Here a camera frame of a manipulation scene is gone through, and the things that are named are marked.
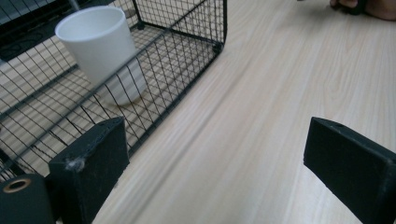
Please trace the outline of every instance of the light wood surface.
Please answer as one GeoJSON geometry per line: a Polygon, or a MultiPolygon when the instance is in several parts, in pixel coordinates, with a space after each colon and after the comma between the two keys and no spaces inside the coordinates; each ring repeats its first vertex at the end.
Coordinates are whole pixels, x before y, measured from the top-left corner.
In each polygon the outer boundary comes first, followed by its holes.
{"type": "Polygon", "coordinates": [[[396,151],[396,24],[326,0],[230,0],[224,51],[94,223],[360,223],[303,165],[311,117],[396,151]]]}

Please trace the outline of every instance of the wire cage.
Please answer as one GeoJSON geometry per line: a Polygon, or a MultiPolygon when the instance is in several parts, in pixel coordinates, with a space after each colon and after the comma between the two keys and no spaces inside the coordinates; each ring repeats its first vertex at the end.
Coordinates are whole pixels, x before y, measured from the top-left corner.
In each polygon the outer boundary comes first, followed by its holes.
{"type": "Polygon", "coordinates": [[[221,53],[226,0],[81,0],[128,12],[136,55],[93,86],[54,35],[67,0],[0,3],[0,182],[49,173],[47,163],[105,119],[124,117],[130,157],[221,53]],[[111,85],[140,67],[147,87],[120,104],[111,85]]]}

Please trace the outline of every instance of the black cylinder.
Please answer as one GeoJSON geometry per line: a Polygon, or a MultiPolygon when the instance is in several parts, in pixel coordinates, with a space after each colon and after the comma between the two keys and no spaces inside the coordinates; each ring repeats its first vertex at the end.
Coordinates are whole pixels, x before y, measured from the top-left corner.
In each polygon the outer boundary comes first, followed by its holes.
{"type": "Polygon", "coordinates": [[[41,175],[20,175],[9,179],[0,184],[0,190],[0,223],[54,223],[41,175]]]}

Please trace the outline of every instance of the hole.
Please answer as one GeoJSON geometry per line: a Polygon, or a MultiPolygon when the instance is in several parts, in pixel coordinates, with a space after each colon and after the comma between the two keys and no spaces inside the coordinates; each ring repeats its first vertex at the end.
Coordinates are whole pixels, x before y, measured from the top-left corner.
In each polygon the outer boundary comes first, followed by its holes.
{"type": "Polygon", "coordinates": [[[26,182],[24,182],[24,181],[16,182],[16,183],[11,184],[11,185],[9,186],[9,188],[10,188],[10,189],[18,189],[18,188],[24,186],[25,184],[26,184],[26,182]]]}
{"type": "Polygon", "coordinates": [[[28,179],[28,178],[14,180],[3,188],[3,192],[14,193],[14,192],[20,191],[20,190],[28,187],[31,182],[32,182],[32,180],[28,179]]]}

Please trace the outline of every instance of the wooden table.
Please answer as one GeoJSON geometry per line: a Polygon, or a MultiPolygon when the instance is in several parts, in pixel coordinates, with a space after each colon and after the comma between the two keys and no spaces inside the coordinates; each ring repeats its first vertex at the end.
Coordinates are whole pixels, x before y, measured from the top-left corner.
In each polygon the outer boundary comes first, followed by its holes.
{"type": "Polygon", "coordinates": [[[396,151],[396,25],[327,0],[230,0],[224,51],[94,223],[360,223],[303,165],[311,117],[396,151]]]}

